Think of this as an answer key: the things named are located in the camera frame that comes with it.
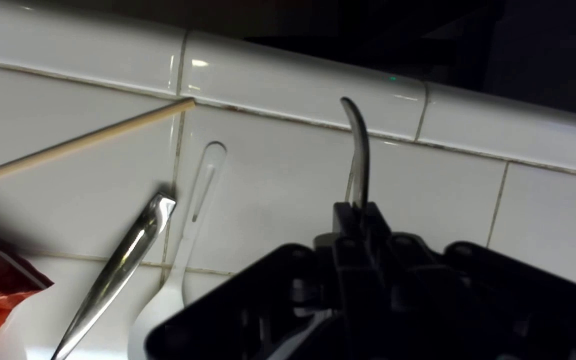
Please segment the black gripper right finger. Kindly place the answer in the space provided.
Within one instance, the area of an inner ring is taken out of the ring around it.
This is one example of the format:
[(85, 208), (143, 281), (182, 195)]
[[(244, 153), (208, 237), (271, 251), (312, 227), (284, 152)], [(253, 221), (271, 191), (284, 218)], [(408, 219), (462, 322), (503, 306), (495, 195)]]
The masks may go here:
[(389, 311), (377, 326), (387, 360), (475, 360), (466, 313), (470, 293), (414, 233), (395, 233), (375, 202), (362, 211), (361, 243)]

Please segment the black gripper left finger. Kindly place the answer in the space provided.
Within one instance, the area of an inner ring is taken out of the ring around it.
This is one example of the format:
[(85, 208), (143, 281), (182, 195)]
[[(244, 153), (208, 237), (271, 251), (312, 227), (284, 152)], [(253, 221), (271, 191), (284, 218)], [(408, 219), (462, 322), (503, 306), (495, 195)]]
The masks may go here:
[(362, 210), (348, 202), (334, 205), (332, 253), (350, 360), (381, 355), (381, 281), (370, 255), (372, 210), (372, 202)]

